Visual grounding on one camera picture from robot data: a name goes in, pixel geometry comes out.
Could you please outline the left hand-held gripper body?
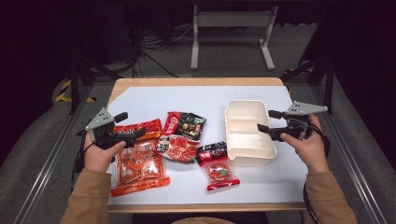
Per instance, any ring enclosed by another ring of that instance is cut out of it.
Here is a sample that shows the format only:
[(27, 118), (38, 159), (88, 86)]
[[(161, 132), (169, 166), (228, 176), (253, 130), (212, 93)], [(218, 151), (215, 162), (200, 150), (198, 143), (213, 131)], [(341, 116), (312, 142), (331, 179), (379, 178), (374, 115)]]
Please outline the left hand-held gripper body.
[(115, 116), (102, 108), (99, 113), (86, 125), (92, 141), (102, 149), (109, 149), (120, 141), (124, 141), (127, 147), (134, 147), (134, 135), (131, 133), (115, 133)]

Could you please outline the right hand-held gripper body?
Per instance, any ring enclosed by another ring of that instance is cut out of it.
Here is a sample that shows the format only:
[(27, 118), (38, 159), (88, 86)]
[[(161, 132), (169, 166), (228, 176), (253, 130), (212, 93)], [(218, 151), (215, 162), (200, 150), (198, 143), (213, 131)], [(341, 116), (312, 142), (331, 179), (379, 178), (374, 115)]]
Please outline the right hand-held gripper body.
[(311, 105), (294, 101), (288, 109), (281, 112), (287, 126), (283, 128), (271, 128), (270, 137), (273, 141), (282, 142), (280, 135), (287, 133), (296, 139), (306, 139), (312, 131), (317, 131), (318, 127), (312, 125), (309, 121), (309, 114), (327, 112), (326, 105)]

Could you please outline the white divided container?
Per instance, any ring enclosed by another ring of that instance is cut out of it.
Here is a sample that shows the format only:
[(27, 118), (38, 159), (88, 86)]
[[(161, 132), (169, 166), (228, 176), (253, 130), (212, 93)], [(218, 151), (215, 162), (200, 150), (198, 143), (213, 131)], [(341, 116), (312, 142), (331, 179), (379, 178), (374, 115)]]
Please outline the white divided container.
[(276, 157), (276, 146), (258, 124), (270, 127), (265, 103), (231, 100), (225, 109), (228, 161), (233, 166), (261, 167)]

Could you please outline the large orange packet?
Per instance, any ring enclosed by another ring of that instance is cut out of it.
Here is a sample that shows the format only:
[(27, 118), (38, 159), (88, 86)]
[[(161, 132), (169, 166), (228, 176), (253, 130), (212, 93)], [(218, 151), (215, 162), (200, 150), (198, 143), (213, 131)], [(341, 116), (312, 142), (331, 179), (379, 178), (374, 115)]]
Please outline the large orange packet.
[(133, 147), (123, 149), (116, 156), (110, 196), (118, 197), (146, 189), (165, 187), (170, 184), (163, 158), (154, 153), (162, 133), (159, 119), (125, 126), (116, 126), (116, 133), (136, 133), (141, 128), (146, 133), (139, 137)]

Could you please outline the small red and black packet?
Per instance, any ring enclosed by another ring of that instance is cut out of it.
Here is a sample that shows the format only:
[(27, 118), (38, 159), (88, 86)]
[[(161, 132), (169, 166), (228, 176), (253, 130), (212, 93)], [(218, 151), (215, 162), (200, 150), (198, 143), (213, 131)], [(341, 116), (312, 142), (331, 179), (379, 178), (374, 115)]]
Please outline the small red and black packet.
[(225, 142), (198, 147), (195, 159), (208, 178), (207, 190), (222, 189), (240, 184), (240, 180), (233, 174), (233, 170), (228, 163)]

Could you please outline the person's right hand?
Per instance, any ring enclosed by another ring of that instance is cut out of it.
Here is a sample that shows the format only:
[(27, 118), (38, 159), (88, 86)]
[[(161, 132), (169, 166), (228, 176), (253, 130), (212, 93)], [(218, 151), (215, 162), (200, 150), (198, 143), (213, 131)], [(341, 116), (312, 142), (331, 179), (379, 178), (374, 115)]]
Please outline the person's right hand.
[(329, 172), (330, 168), (325, 155), (324, 142), (319, 133), (311, 132), (305, 140), (282, 133), (281, 139), (295, 148), (300, 159), (305, 163), (309, 174)]

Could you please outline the person's left hand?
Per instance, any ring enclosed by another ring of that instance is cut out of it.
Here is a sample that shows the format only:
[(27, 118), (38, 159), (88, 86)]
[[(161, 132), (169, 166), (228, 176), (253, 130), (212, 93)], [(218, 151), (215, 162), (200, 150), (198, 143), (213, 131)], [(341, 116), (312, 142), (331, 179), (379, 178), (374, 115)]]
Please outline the person's left hand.
[(84, 141), (84, 167), (86, 169), (105, 172), (113, 157), (126, 146), (124, 141), (120, 141), (109, 149), (99, 148), (93, 141), (89, 133), (85, 135)]

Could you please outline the black metal stand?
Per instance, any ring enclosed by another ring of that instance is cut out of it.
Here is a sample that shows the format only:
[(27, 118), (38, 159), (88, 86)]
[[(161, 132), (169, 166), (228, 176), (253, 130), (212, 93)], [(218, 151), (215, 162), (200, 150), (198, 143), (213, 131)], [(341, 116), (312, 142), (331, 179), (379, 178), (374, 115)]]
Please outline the black metal stand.
[(70, 79), (71, 79), (71, 109), (70, 114), (73, 115), (81, 102), (79, 96), (79, 82), (82, 81), (84, 86), (92, 86), (95, 82), (93, 72), (90, 70), (91, 67), (98, 70), (107, 77), (111, 77), (114, 80), (118, 80), (120, 75), (113, 71), (105, 68), (99, 63), (94, 62), (87, 57), (84, 57), (77, 48), (70, 47), (67, 50), (67, 56), (70, 60)]
[(330, 50), (324, 50), (313, 60), (310, 60), (297, 68), (284, 73), (280, 79), (285, 82), (293, 77), (301, 74), (308, 68), (312, 68), (312, 72), (306, 79), (307, 83), (311, 86), (317, 86), (322, 79), (325, 79), (324, 87), (324, 104), (328, 107), (328, 113), (332, 113), (332, 90), (334, 80), (334, 68), (332, 63), (332, 52)]

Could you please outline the white table mat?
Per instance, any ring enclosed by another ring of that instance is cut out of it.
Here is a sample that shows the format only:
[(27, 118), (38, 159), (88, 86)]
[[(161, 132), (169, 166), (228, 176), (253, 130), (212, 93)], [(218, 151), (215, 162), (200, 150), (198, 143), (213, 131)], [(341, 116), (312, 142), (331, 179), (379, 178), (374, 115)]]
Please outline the white table mat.
[[(152, 119), (166, 120), (170, 111), (191, 112), (206, 119), (201, 143), (208, 145), (226, 139), (224, 110), (231, 100), (260, 100), (270, 110), (283, 111), (291, 105), (283, 86), (185, 86), (131, 87), (109, 106), (117, 115), (126, 111), (126, 124)], [(112, 197), (111, 205), (182, 205), (280, 203), (295, 207), (304, 203), (302, 191), (306, 168), (294, 149), (276, 143), (276, 157), (264, 167), (234, 167), (240, 184), (208, 191), (208, 178), (197, 164), (167, 161), (170, 177), (166, 187)]]

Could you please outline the person's lap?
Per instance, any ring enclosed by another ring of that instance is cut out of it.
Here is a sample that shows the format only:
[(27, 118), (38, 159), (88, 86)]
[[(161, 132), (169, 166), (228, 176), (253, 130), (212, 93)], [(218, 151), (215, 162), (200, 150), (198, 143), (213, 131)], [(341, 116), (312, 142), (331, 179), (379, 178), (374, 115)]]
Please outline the person's lap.
[(264, 212), (135, 214), (133, 224), (270, 224)]

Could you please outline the aluminium floor rail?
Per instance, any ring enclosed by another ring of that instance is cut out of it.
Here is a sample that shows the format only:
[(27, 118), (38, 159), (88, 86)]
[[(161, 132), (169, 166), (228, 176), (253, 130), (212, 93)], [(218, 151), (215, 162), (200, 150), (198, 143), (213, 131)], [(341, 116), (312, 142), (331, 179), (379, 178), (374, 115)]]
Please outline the aluminium floor rail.
[(319, 114), (332, 146), (331, 167), (348, 198), (360, 224), (389, 224), (375, 195), (377, 143), (361, 117), (342, 92), (333, 97), (331, 111)]
[(31, 215), (33, 214), (35, 207), (43, 194), (50, 177), (56, 167), (58, 160), (60, 159), (63, 151), (66, 139), (71, 133), (71, 130), (77, 120), (78, 115), (89, 95), (92, 92), (92, 86), (82, 87), (81, 94), (78, 95), (78, 99), (80, 100), (79, 105), (75, 108), (75, 111), (72, 115), (69, 115), (65, 121), (65, 124), (62, 126), (58, 137), (52, 146), (52, 149), (38, 172), (35, 183), (31, 187), (28, 196), (26, 197), (19, 213), (15, 217), (13, 224), (27, 224)]

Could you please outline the white metal stand frame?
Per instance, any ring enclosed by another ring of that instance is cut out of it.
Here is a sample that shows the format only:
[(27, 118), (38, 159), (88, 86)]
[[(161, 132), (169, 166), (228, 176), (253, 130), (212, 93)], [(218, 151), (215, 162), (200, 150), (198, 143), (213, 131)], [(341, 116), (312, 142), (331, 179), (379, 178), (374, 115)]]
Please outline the white metal stand frame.
[(268, 49), (269, 39), (276, 21), (278, 6), (264, 11), (201, 11), (193, 8), (193, 42), (191, 48), (191, 70), (198, 69), (199, 63), (199, 29), (201, 27), (261, 27), (263, 38), (258, 41), (265, 64), (269, 71), (275, 69)]

